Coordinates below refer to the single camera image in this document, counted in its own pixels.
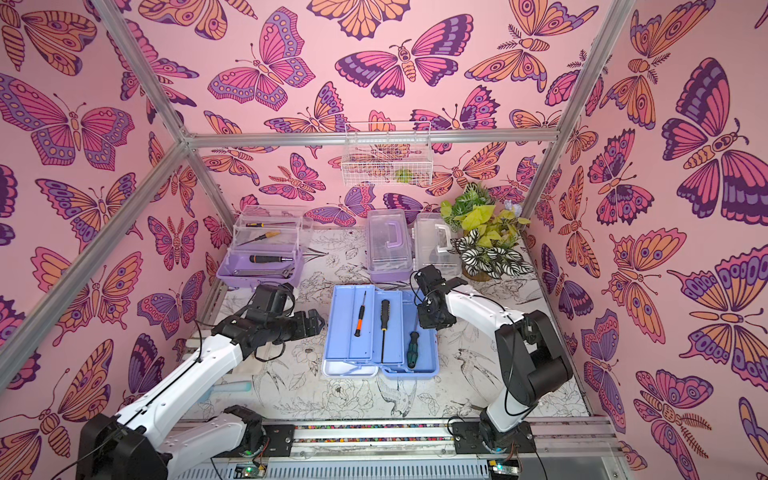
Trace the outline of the purple toolbox clear lid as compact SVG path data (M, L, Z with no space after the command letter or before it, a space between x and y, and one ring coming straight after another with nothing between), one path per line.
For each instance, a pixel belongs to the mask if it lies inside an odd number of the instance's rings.
M403 210L369 212L366 240L367 269L373 283L409 279L413 268L412 239Z

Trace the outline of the white toolbox clear lid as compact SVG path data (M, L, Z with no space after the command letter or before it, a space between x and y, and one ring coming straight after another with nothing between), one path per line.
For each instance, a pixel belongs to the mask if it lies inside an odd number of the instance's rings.
M413 223L414 269L435 266L445 279L462 275L460 256L452 252L453 232L439 213L420 212Z

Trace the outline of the blue toolbox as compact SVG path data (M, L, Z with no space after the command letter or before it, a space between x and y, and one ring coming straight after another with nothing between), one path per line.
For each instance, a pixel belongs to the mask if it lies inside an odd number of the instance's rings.
M437 333L420 326L412 292L372 284L334 288L325 376L418 380L435 377L439 369Z

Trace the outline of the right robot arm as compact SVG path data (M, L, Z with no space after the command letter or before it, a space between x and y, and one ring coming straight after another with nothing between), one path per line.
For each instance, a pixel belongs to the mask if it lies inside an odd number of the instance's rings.
M412 274L424 329L442 330L461 319L493 339L503 388L479 417L479 435L490 451L512 447L522 424L546 395L573 378L568 352L547 314L521 312L486 297L460 277L446 279L434 265Z

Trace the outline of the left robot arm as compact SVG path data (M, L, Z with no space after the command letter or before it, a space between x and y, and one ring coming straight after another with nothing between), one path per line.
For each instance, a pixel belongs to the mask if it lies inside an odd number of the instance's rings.
M108 417L83 427L78 479L174 479L222 453L261 454L269 440L263 418L231 406L213 419L180 433L184 414L225 374L267 345L311 338L325 319L315 309L297 311L289 284L260 284L245 306L211 330L201 346L158 385Z

